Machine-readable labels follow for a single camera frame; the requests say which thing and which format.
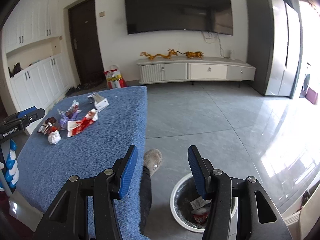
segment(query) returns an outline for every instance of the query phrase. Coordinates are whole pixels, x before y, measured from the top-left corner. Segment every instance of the dragon figurine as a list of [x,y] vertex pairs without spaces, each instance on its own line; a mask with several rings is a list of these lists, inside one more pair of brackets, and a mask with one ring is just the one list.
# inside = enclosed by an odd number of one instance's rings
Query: dragon figurine
[[143,55],[148,57],[149,60],[154,60],[155,57],[158,57],[158,56],[161,56],[163,58],[171,58],[172,55],[178,56],[178,52],[175,51],[174,49],[169,49],[168,55],[156,54],[156,55],[152,56],[151,54],[148,54],[145,51],[143,51],[143,52],[140,53],[140,56],[143,56]]
[[203,53],[201,51],[196,51],[196,52],[187,51],[185,53],[181,53],[180,51],[177,51],[177,52],[182,55],[186,54],[187,58],[193,58],[193,57],[203,58]]

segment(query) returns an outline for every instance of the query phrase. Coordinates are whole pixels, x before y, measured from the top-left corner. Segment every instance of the tv screen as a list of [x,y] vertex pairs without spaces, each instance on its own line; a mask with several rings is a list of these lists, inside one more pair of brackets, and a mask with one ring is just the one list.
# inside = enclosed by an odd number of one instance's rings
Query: tv screen
[[233,34],[231,0],[125,0],[128,34],[193,30]]

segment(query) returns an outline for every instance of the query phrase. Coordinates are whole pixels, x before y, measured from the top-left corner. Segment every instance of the brown door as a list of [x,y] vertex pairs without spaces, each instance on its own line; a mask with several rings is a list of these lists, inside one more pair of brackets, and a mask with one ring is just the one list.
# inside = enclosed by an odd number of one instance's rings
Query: brown door
[[94,0],[86,0],[69,9],[69,27],[81,83],[102,80],[105,77],[98,42]]

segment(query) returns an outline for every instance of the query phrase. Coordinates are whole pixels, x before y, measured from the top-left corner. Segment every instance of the trash can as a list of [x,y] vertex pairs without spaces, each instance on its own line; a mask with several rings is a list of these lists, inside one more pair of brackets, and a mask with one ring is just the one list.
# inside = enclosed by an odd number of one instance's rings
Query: trash can
[[[200,195],[196,190],[196,185],[192,177],[192,173],[184,176],[173,188],[170,197],[170,209],[174,219],[179,225],[185,229],[195,232],[204,233],[205,224],[196,224],[191,211],[193,210],[190,202],[198,198]],[[238,198],[232,198],[231,218],[238,208]]]

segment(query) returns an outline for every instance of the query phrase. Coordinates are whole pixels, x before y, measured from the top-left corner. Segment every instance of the pink box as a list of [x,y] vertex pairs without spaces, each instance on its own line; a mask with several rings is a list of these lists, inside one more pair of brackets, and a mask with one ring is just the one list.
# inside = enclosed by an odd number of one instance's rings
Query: pink box
[[317,102],[318,99],[318,93],[316,93],[313,89],[309,88],[306,98],[313,104]]

